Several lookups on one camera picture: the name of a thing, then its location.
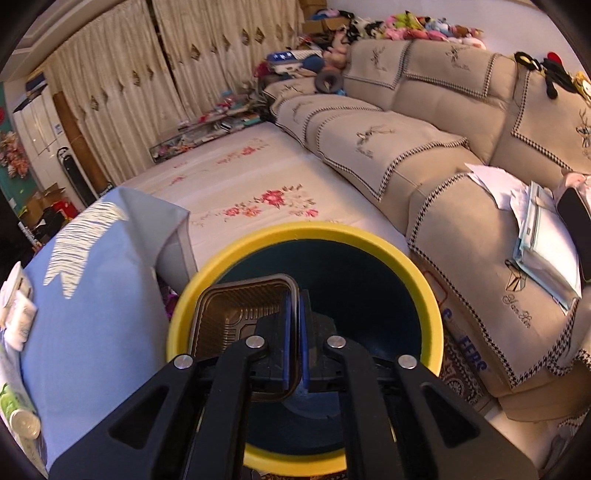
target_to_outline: beige curtain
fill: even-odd
[[[44,63],[108,176],[150,168],[149,147],[187,119],[145,0],[127,0],[82,28]]]
[[[267,54],[294,47],[298,0],[154,0],[164,47],[191,118],[252,79]]]

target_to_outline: bucket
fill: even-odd
[[[195,307],[208,287],[278,273],[292,277],[300,291],[308,290],[312,309],[331,317],[340,335],[386,359],[415,355],[439,374],[443,326],[422,273],[381,238],[326,222],[261,229],[213,257],[178,301],[168,359],[190,351]],[[298,389],[283,403],[251,403],[248,429],[244,464],[250,468],[284,476],[346,469],[336,394]]]

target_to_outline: silver screw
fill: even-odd
[[[265,339],[259,335],[252,335],[246,339],[246,346],[250,348],[262,348],[265,345]]]
[[[331,348],[343,348],[347,345],[347,340],[339,335],[333,335],[328,338],[326,343],[328,343]]]
[[[414,358],[412,355],[401,355],[398,359],[398,364],[402,368],[406,368],[408,370],[412,370],[418,364],[417,359]]]
[[[189,355],[179,355],[174,359],[174,366],[179,370],[185,370],[193,365],[193,358]]]

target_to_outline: container rim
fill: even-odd
[[[191,279],[178,300],[167,338],[167,359],[189,351],[189,333],[199,296],[238,261],[271,245],[292,240],[327,240],[359,248],[381,260],[406,286],[421,327],[421,362],[435,375],[443,361],[443,323],[435,296],[423,274],[400,250],[359,228],[330,222],[298,222],[270,226],[231,243]],[[346,469],[345,451],[320,455],[280,455],[246,444],[244,464],[285,476],[327,475]]]

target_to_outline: sofa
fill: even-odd
[[[269,85],[276,124],[338,171],[402,233],[444,325],[514,420],[563,419],[591,405],[591,290],[564,311],[508,261],[512,212],[468,175],[500,167],[555,188],[591,173],[587,105],[542,74],[478,48],[362,40],[343,72],[347,96],[313,78]]]

